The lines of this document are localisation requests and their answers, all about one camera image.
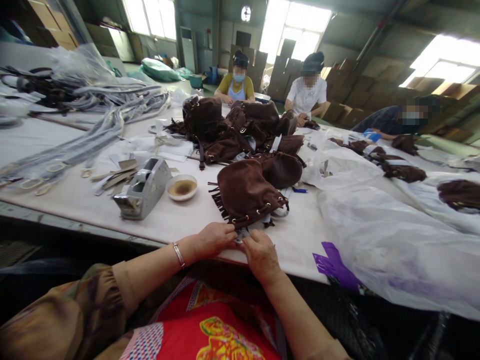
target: yellow shirt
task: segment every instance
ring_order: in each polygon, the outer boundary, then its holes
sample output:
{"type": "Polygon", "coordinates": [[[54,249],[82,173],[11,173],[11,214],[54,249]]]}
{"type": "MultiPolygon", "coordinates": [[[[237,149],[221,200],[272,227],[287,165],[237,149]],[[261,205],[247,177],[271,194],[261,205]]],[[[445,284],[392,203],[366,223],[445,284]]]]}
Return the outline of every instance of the yellow shirt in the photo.
{"type": "MultiPolygon", "coordinates": [[[[222,94],[228,95],[230,85],[232,84],[233,79],[234,79],[233,74],[228,73],[227,75],[225,75],[220,85],[218,86],[218,91],[220,91],[222,94]]],[[[252,83],[252,79],[249,78],[248,76],[245,76],[245,80],[243,80],[243,84],[241,82],[235,82],[235,81],[233,82],[233,92],[238,93],[242,89],[242,85],[244,86],[243,91],[245,93],[245,100],[255,97],[254,84],[252,83]]]]}

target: white shirt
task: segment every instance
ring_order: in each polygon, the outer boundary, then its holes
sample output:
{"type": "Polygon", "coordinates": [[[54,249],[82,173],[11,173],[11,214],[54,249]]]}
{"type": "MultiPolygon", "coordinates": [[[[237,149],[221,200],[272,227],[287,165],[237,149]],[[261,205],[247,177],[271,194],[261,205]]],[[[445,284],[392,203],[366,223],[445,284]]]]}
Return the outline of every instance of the white shirt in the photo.
{"type": "Polygon", "coordinates": [[[310,112],[315,103],[327,102],[327,82],[319,77],[313,87],[307,87],[304,79],[299,77],[291,83],[290,92],[286,98],[293,104],[296,115],[305,113],[311,119],[310,112]]]}

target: small bowl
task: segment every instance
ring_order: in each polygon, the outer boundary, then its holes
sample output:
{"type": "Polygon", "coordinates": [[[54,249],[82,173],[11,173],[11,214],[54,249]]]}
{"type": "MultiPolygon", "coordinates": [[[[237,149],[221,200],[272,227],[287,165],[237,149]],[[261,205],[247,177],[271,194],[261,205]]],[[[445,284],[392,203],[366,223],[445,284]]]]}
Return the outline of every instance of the small bowl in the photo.
{"type": "Polygon", "coordinates": [[[191,199],[194,197],[194,195],[197,193],[198,190],[198,183],[197,179],[194,178],[191,175],[177,175],[172,177],[167,183],[166,183],[166,192],[168,193],[168,196],[175,201],[185,201],[188,199],[191,199]],[[175,186],[178,182],[182,182],[182,188],[179,189],[179,193],[172,194],[170,193],[170,190],[173,186],[175,186]]]}

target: silver bracelet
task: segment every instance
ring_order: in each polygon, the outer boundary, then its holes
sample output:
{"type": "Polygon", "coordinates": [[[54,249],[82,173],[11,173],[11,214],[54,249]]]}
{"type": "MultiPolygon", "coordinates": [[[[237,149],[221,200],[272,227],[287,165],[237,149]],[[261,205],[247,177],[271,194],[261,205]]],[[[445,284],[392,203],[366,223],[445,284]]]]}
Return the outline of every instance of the silver bracelet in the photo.
{"type": "Polygon", "coordinates": [[[182,254],[180,253],[179,246],[176,242],[173,243],[173,248],[175,249],[176,255],[178,256],[178,261],[180,261],[180,269],[183,269],[185,267],[185,261],[182,257],[182,254]]]}

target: person's hand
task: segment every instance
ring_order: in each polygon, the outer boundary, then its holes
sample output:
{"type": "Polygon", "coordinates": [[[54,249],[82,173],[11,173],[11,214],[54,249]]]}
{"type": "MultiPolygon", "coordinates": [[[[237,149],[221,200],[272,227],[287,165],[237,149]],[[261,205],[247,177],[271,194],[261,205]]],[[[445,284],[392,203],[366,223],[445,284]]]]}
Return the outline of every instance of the person's hand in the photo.
{"type": "Polygon", "coordinates": [[[304,125],[307,123],[307,120],[300,116],[297,116],[297,119],[298,119],[298,127],[303,128],[304,125]]]}
{"type": "Polygon", "coordinates": [[[231,105],[234,103],[234,100],[230,95],[223,95],[223,100],[228,104],[231,105]]]}
{"type": "Polygon", "coordinates": [[[279,259],[272,240],[263,231],[252,230],[243,239],[240,249],[246,254],[248,266],[263,288],[268,288],[282,279],[279,259]]]}
{"type": "Polygon", "coordinates": [[[225,249],[235,249],[233,241],[237,238],[235,226],[224,222],[211,222],[194,237],[196,260],[204,260],[217,256],[225,249]]]}

